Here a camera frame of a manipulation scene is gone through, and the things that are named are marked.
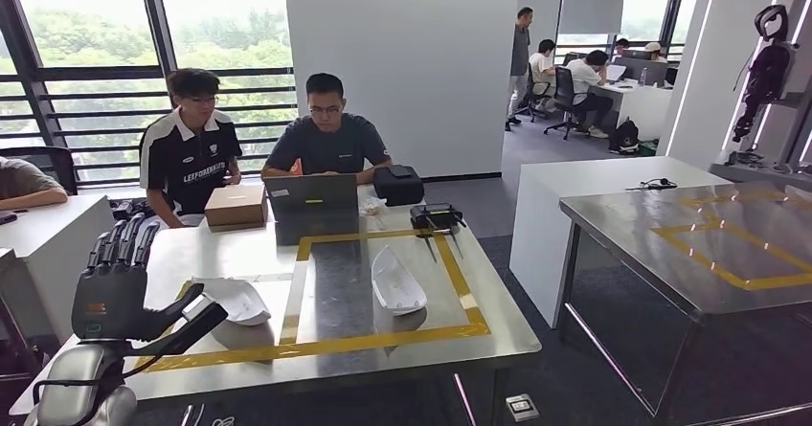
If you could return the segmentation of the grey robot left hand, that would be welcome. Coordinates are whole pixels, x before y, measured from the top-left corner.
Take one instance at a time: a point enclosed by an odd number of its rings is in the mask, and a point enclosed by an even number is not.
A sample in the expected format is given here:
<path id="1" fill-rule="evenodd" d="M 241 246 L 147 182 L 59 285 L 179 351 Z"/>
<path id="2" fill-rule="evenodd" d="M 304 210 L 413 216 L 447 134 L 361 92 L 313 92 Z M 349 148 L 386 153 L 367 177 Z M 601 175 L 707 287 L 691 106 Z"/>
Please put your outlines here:
<path id="1" fill-rule="evenodd" d="M 145 307 L 148 258 L 159 229 L 139 213 L 98 236 L 73 301 L 71 324 L 80 339 L 155 340 L 202 295 L 204 286 L 192 285 L 163 309 Z"/>

